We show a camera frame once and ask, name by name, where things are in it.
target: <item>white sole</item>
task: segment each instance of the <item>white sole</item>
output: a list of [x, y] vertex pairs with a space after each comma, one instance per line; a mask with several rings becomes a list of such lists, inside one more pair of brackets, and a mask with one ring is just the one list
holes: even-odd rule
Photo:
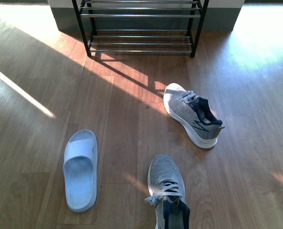
[[201, 138], [195, 131], [194, 129], [181, 117], [179, 117], [177, 114], [175, 114], [169, 107], [168, 103], [164, 100], [164, 105], [165, 105], [165, 109], [167, 111], [167, 113], [174, 118], [176, 121], [178, 121], [180, 124], [182, 124], [182, 126], [185, 128], [189, 138], [192, 140], [192, 142], [202, 148], [202, 149], [209, 149], [211, 147], [213, 147], [217, 141], [218, 138], [214, 138], [214, 139], [210, 139], [210, 140], [206, 140]]

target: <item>gray knit sneaker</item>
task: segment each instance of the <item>gray knit sneaker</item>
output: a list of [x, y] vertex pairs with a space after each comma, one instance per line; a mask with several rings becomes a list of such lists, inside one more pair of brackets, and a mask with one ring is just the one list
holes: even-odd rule
[[165, 89], [164, 105], [198, 147], [207, 149], [217, 143], [218, 134], [224, 128], [223, 122], [211, 113], [207, 99], [172, 83]]
[[155, 206], [155, 229], [189, 229], [184, 181], [170, 156], [157, 155], [152, 160], [147, 185], [151, 196], [145, 201]]

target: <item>shoe rack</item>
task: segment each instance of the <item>shoe rack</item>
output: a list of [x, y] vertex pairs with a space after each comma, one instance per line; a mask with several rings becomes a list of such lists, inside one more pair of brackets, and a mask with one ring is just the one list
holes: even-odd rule
[[[191, 58], [195, 56], [208, 2], [204, 0], [202, 5], [200, 0], [82, 0], [78, 5], [72, 0], [88, 56], [96, 52], [188, 53]], [[135, 21], [134, 25], [145, 24], [147, 28], [100, 29], [97, 26], [98, 20], [115, 25], [119, 18]], [[157, 24], [164, 19], [169, 20], [167, 25], [170, 20], [180, 19], [185, 28], [157, 29]], [[195, 36], [192, 26], [196, 28]]]

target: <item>white shoelace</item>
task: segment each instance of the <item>white shoelace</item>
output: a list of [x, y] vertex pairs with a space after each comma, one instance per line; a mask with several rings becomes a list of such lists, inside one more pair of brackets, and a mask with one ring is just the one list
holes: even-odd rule
[[193, 93], [193, 91], [186, 91], [186, 92], [183, 92], [179, 100], [184, 102], [185, 104], [188, 104], [190, 102], [195, 102], [198, 98], [199, 96]]
[[173, 178], [165, 178], [161, 180], [160, 185], [162, 192], [146, 198], [146, 203], [155, 205], [156, 207], [160, 201], [166, 198], [166, 196], [182, 197], [182, 195], [178, 192], [178, 184]]

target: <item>slide sandal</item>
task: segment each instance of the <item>slide sandal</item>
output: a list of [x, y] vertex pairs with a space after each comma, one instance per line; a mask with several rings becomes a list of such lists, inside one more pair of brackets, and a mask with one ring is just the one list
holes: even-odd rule
[[97, 196], [98, 147], [94, 133], [80, 130], [68, 141], [63, 172], [66, 201], [73, 212], [88, 210]]

